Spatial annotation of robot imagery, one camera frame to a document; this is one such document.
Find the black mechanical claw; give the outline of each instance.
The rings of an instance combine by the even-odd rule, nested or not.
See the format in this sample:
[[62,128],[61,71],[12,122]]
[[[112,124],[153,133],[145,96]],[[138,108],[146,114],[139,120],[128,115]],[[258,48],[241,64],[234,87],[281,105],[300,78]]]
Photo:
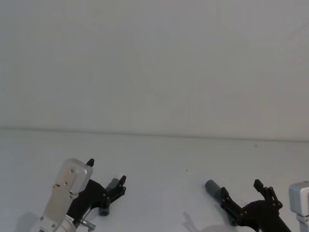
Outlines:
[[251,202],[241,208],[229,196],[226,188],[220,188],[214,181],[206,183],[207,191],[221,204],[221,207],[239,226],[248,226],[256,232],[291,232],[279,217],[282,203],[278,200],[272,187],[264,187],[260,180],[255,180],[255,189],[265,200]]
[[[94,160],[91,159],[87,165],[93,166]],[[84,191],[72,202],[68,216],[74,219],[73,224],[77,228],[81,220],[94,208],[99,208],[101,216],[107,216],[110,213],[110,204],[123,196],[126,192],[124,184],[126,176],[122,176],[120,180],[113,179],[106,187],[102,187],[94,180],[89,180]]]

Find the white table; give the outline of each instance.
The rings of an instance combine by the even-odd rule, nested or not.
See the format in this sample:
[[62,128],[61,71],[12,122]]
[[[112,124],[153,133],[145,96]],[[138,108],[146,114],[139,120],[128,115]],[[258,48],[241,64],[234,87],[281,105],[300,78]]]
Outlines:
[[0,157],[2,232],[28,232],[67,158],[94,158],[92,178],[103,186],[127,175],[110,215],[89,216],[97,232],[251,232],[226,225],[204,184],[214,179],[244,205],[262,199],[256,178],[274,187],[281,218],[297,232],[288,187],[309,179],[309,143],[0,130]]

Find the white tabletop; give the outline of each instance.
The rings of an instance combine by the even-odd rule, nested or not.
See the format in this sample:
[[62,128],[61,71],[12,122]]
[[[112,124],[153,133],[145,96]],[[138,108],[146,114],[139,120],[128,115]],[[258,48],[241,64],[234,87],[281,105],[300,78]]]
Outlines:
[[252,232],[226,225],[204,185],[214,179],[243,206],[262,199],[257,178],[274,187],[281,218],[296,232],[288,187],[309,179],[308,154],[309,143],[0,130],[0,231],[28,232],[62,162],[94,158],[92,178],[103,186],[127,176],[110,215],[89,216],[97,232]]

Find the black bracket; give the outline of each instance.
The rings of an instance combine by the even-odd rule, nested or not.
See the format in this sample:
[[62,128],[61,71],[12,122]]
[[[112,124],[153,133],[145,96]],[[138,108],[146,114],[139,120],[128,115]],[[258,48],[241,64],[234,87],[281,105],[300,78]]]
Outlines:
[[229,196],[226,188],[218,187],[212,180],[206,183],[206,189],[221,204],[221,207],[234,219],[236,225],[248,226],[256,232],[291,232],[279,217],[282,203],[278,200],[273,187],[264,187],[260,180],[255,180],[255,189],[264,200],[251,202],[241,208]]
[[[94,160],[90,160],[87,165],[93,166]],[[94,180],[89,180],[84,191],[72,202],[67,215],[74,219],[73,224],[77,228],[80,221],[94,208],[99,208],[100,216],[107,216],[110,213],[110,205],[126,192],[124,184],[126,176],[120,180],[113,179],[111,183],[104,188]]]

